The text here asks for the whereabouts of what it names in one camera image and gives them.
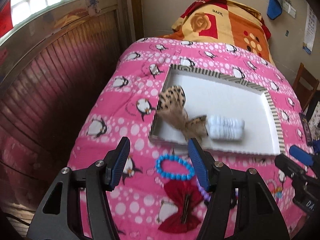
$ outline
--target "metal screw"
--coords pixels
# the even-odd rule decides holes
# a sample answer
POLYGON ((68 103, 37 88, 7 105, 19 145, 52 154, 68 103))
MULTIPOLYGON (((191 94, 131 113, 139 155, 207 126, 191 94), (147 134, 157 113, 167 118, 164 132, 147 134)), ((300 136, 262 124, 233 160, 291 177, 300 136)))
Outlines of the metal screw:
POLYGON ((104 161, 103 161, 103 160, 96 161, 96 163, 95 163, 95 165, 96 165, 97 167, 101 167, 103 164, 104 164, 104 161))
POLYGON ((65 168, 63 168, 63 169, 61 170, 61 173, 62 173, 62 174, 66 174, 66 173, 68 173, 69 171, 70 171, 70 168, 65 167, 65 168))
POLYGON ((223 166, 223 163, 222 162, 219 162, 219 161, 216 161, 214 162, 214 165, 218 168, 221 168, 223 166))
POLYGON ((256 169, 254 169, 254 168, 250 168, 249 169, 249 172, 251 173, 251 174, 257 174, 257 170, 256 169))

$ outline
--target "black cable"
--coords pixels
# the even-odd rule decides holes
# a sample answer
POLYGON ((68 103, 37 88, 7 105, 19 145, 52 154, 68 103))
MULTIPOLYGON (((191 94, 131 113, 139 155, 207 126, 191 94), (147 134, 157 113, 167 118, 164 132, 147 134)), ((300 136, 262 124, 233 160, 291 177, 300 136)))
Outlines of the black cable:
POLYGON ((8 164, 6 164, 6 163, 4 163, 4 162, 2 162, 2 161, 0 161, 0 163, 1 163, 1 164, 3 164, 3 165, 4 165, 4 166, 6 166, 6 167, 8 167, 8 168, 10 168, 10 169, 12 169, 12 170, 14 170, 14 171, 18 172, 18 173, 20 173, 21 175, 24 175, 24 176, 29 177, 30 179, 36 179, 36 180, 39 180, 39 179, 37 179, 37 178, 35 178, 35 177, 32 177, 32 176, 30 176, 30 175, 24 174, 24 173, 23 173, 23 172, 21 172, 21 171, 16 170, 15 168, 13 168, 13 167, 9 166, 8 164))
POLYGON ((14 215, 12 215, 12 214, 9 214, 9 213, 4 212, 4 215, 5 215, 6 217, 8 217, 8 218, 15 219, 15 220, 17 220, 18 222, 20 222, 20 223, 22 223, 22 224, 24 224, 24 225, 26 225, 26 226, 28 226, 28 227, 30 226, 29 223, 21 220, 20 218, 17 218, 16 216, 14 216, 14 215))

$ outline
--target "bed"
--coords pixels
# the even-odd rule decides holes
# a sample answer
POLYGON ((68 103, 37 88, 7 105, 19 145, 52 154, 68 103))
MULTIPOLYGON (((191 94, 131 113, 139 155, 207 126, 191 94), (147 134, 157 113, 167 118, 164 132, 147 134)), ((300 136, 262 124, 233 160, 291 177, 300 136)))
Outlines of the bed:
MULTIPOLYGON (((116 72, 102 90, 83 125, 71 152, 68 166, 72 170, 86 168, 116 147, 122 136, 131 141, 130 155, 119 186, 108 192, 110 209, 121 239, 194 239, 201 223, 192 230, 173 234, 161 231, 161 224, 179 207, 165 191, 169 179, 155 170, 160 155, 172 154, 172 148, 152 144, 148 139, 160 93, 171 64, 194 66, 238 76, 265 87, 276 107, 284 137, 285 153, 293 144, 312 152, 306 145, 299 118, 300 104, 284 76, 269 61, 241 47, 222 42, 184 42, 170 38, 144 38, 133 43, 120 57, 116 72), (255 68, 246 62, 250 60, 255 68)), ((265 180, 292 230, 302 212, 293 205, 294 191, 290 180, 274 166, 272 157, 234 155, 212 151, 215 160, 230 168, 247 170, 254 167, 265 180)), ((86 218, 85 192, 81 192, 84 234, 90 236, 86 218)), ((204 202, 192 212, 200 222, 206 213, 204 202)), ((236 209, 231 209, 226 236, 233 234, 236 209)))

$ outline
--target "wall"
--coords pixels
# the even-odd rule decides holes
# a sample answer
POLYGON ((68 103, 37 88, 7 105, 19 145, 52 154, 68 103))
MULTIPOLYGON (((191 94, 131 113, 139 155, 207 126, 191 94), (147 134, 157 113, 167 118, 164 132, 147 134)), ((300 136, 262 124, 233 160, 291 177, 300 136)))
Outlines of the wall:
MULTIPOLYGON (((146 37, 165 35, 172 32, 171 25, 195 0, 142 0, 144 32, 146 37)), ((306 0, 291 0, 297 10, 296 18, 283 12, 275 20, 267 17, 269 0, 235 0, 261 12, 265 24, 271 31, 270 51, 277 68, 292 84, 300 62, 320 79, 320 24, 317 22, 313 52, 308 55, 302 49, 307 17, 306 0)))

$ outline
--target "poster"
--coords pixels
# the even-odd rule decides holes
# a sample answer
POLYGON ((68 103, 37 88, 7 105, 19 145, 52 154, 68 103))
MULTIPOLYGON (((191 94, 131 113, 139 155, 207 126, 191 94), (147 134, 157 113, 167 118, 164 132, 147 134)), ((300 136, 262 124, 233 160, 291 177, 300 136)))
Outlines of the poster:
POLYGON ((313 42, 315 41, 317 27, 317 17, 308 4, 306 28, 304 30, 303 49, 311 54, 313 48, 313 42))

